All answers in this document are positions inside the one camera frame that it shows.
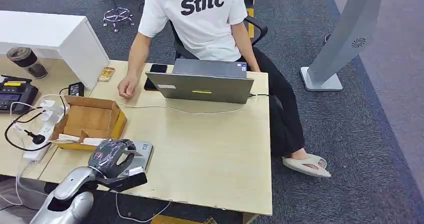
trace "laptop sticker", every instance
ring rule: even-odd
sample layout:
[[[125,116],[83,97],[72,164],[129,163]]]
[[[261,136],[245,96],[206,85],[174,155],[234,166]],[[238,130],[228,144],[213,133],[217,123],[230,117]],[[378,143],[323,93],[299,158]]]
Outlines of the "laptop sticker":
[[[193,93],[199,93],[199,94],[212,94],[209,90],[192,90]]]
[[[174,85],[158,85],[161,89],[176,89]]]

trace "black office chair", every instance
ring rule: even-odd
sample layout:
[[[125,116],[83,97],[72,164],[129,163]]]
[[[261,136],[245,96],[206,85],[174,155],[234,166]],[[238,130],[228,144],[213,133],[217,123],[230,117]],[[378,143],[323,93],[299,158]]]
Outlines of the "black office chair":
[[[107,22],[112,22],[113,31],[118,32],[119,30],[117,29],[116,22],[128,20],[129,25],[135,25],[134,22],[132,22],[132,19],[130,18],[133,15],[128,9],[118,8],[117,4],[115,3],[115,0],[110,0],[110,2],[112,3],[113,8],[103,15],[103,26],[106,27],[108,26]]]
[[[257,42],[259,42],[259,40],[261,40],[268,33],[268,27],[261,21],[250,16],[247,16],[244,20],[254,25],[255,27],[257,27],[260,31],[259,36],[252,42],[252,46],[254,46]],[[192,54],[190,51],[184,48],[183,43],[181,42],[177,32],[175,31],[174,25],[172,24],[171,21],[169,23],[171,24],[172,32],[174,33],[173,36],[175,38],[174,45],[173,45],[175,48],[175,59],[181,58],[181,56],[183,56],[186,59],[198,60],[198,57],[196,57],[194,54]]]

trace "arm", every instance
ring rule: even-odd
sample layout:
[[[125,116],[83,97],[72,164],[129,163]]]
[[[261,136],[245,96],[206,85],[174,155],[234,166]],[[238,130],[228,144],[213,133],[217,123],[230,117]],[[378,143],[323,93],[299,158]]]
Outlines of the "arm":
[[[126,76],[118,85],[120,96],[127,99],[134,96],[140,75],[143,72],[147,56],[149,55],[150,41],[151,39],[149,37],[137,33],[129,51]]]
[[[238,47],[238,50],[240,50],[241,55],[250,66],[250,69],[255,72],[260,72],[258,62],[256,61],[255,55],[253,53],[251,39],[249,37],[248,31],[246,30],[245,24],[241,22],[235,25],[231,25],[231,32],[233,33],[235,44]]]

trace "gray stand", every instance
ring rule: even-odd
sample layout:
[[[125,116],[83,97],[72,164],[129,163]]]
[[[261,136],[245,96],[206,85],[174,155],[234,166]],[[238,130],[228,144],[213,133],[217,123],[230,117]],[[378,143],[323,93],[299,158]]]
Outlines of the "gray stand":
[[[136,146],[136,149],[137,149],[137,152],[139,153],[139,155],[136,155],[134,157],[131,165],[129,165],[127,170],[141,166],[146,171],[147,165],[148,165],[150,157],[152,155],[153,145],[149,142],[141,141],[141,140],[135,140],[133,142]]]
[[[309,91],[338,91],[336,73],[373,40],[382,0],[347,0],[327,44],[309,67],[300,70]]]

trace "laptop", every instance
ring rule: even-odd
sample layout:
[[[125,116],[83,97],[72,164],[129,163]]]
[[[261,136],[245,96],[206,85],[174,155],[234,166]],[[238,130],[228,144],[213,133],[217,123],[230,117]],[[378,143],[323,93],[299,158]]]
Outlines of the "laptop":
[[[245,104],[248,100],[254,80],[246,78],[246,71],[242,71],[244,78],[212,76],[207,75],[206,71],[200,72],[201,74],[146,72],[146,75],[165,98],[238,104]]]
[[[247,64],[244,62],[177,59],[172,72],[175,74],[246,78],[246,70]]]

